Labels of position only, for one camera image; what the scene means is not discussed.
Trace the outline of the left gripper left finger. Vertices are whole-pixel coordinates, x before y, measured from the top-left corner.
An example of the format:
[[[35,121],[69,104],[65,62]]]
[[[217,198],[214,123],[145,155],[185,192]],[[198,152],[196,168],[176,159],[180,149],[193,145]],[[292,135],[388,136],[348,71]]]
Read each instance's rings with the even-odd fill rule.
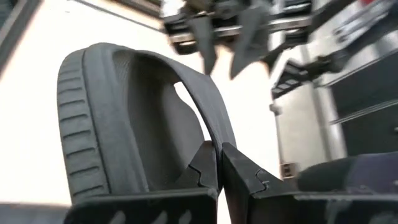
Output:
[[[218,176],[211,141],[200,146],[170,189],[88,198],[69,209],[65,223],[217,223]]]

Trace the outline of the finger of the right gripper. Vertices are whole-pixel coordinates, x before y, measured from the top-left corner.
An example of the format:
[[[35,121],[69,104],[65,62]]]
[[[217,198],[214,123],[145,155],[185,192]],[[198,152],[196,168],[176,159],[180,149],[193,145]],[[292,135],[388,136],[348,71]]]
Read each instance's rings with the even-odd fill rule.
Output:
[[[211,19],[208,16],[193,17],[188,21],[188,25],[203,59],[204,72],[210,75],[217,60]]]
[[[238,23],[241,28],[233,48],[234,56],[229,74],[231,79],[268,53],[268,22],[269,13],[259,5],[251,6],[239,14]]]

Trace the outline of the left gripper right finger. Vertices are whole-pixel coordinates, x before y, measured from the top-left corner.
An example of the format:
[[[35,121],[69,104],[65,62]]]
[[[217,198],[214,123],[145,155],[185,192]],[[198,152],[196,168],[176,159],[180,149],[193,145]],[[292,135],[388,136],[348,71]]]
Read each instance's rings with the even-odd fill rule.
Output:
[[[395,224],[397,196],[299,192],[230,143],[223,143],[223,184],[232,223]]]

